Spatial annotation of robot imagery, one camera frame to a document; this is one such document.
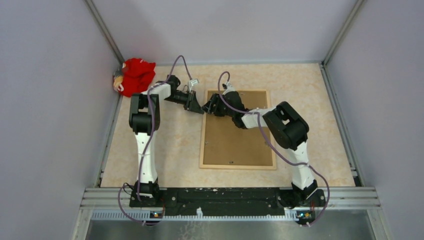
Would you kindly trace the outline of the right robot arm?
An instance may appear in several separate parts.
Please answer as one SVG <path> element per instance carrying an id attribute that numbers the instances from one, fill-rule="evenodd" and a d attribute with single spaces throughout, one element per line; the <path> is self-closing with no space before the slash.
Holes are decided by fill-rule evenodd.
<path id="1" fill-rule="evenodd" d="M 293 167 L 292 189 L 280 194 L 282 206 L 289 209 L 328 206 L 329 201 L 314 177 L 317 171 L 309 163 L 309 125 L 288 102 L 283 101 L 271 108 L 248 109 L 242 103 L 240 94 L 232 90 L 224 94 L 214 93 L 201 109 L 217 117 L 230 117 L 240 129 L 258 128 L 262 131 L 267 127 L 276 143 L 288 151 L 290 159 L 277 154 Z"/>

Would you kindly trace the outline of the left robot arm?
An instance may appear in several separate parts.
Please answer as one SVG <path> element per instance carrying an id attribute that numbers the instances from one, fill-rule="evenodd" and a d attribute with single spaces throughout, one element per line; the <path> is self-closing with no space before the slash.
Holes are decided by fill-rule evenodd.
<path id="1" fill-rule="evenodd" d="M 134 184 L 134 198 L 147 206 L 154 207 L 160 202 L 160 188 L 155 165 L 155 138 L 161 124 L 160 103 L 168 101 L 183 106 L 184 110 L 204 114 L 192 88 L 198 79 L 188 81 L 188 90 L 182 91 L 175 75 L 168 75 L 166 81 L 158 81 L 148 90 L 134 93 L 130 99 L 128 123 L 134 132 L 138 151 L 138 173 Z"/>

